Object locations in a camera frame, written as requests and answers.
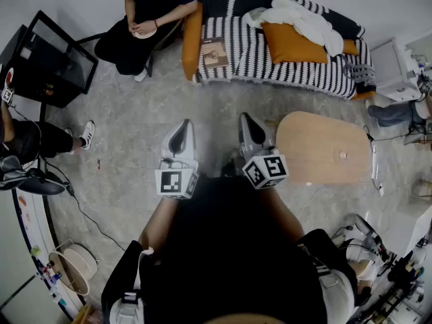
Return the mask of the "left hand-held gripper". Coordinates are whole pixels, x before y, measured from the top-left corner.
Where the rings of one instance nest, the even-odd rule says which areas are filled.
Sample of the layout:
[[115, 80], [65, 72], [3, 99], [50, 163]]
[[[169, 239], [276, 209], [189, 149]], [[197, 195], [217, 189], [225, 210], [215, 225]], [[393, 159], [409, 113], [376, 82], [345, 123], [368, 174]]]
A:
[[163, 138], [159, 168], [155, 170], [157, 194], [165, 198], [191, 199], [196, 187], [198, 161], [171, 158], [194, 157], [194, 124], [185, 119], [174, 126]]

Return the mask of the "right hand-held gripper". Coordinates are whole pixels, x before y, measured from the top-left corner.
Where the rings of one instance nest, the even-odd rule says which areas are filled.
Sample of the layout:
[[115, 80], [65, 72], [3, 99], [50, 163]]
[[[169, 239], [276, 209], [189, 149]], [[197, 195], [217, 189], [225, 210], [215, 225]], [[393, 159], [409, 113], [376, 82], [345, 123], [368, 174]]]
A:
[[238, 118], [238, 128], [238, 175], [244, 176], [256, 190], [274, 187], [286, 179], [289, 175], [286, 159], [275, 146], [267, 125], [243, 112]]

